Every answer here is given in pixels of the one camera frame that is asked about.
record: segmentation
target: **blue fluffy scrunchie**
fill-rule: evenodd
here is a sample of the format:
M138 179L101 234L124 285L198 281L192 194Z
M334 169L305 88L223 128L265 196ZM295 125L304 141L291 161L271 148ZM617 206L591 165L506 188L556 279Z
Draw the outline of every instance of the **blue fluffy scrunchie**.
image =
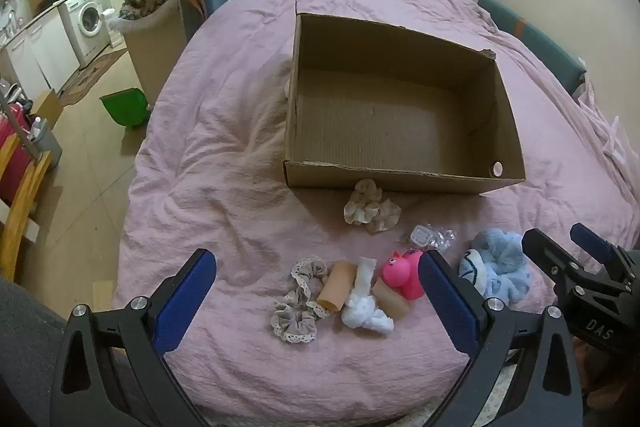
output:
M484 297L497 297L508 306L522 301L531 288L531 272L522 253L522 236L486 229L471 242L486 267Z

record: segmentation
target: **open cardboard box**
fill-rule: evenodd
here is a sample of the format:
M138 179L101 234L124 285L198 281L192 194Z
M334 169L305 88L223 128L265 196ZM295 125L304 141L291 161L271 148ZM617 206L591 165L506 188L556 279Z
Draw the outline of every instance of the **open cardboard box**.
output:
M525 180L490 50L399 26L300 13L284 171L290 187L479 194Z

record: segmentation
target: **doormat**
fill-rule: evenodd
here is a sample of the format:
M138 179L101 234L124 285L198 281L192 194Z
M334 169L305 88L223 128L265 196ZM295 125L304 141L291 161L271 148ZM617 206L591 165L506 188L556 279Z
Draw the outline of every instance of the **doormat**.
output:
M79 70L74 73L65 85L60 89L58 98L62 107L65 105L74 105L80 102L89 90L95 86L95 83L100 80L109 68L111 68L122 55L127 52L127 49L117 50L102 57L96 58L91 62L84 70Z

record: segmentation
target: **pink bedsheet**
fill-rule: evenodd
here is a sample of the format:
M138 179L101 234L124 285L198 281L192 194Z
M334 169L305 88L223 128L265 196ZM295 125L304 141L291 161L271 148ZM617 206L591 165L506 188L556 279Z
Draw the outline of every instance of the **pink bedsheet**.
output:
M348 192L288 188L283 87L296 2L300 11L378 20L494 50L528 181L481 196L391 194L401 221L378 235L345 224ZM571 225L582 221L631 247L638 203L601 149L558 81L472 1L230 0L194 36L156 103L129 189L114 304L149 295L196 248L209 248L218 278L167 356L196 404L281 419L389 417L445 392L466 357L426 298L386 338L349 330L334 316L319 322L313 342L283 343L269 321L295 261L382 261L426 222L457 233L446 253L452 264L485 227L539 227L584 259L569 240ZM549 281L534 270L521 309L552 301Z

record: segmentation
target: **pink rubber toy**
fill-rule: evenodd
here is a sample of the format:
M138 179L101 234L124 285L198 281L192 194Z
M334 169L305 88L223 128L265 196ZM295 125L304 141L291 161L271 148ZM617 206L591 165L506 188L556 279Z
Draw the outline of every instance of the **pink rubber toy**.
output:
M394 252L394 256L385 263L380 274L389 288L400 288L408 301L415 301L424 295L418 279L418 262L421 255L420 250L409 250L403 256Z

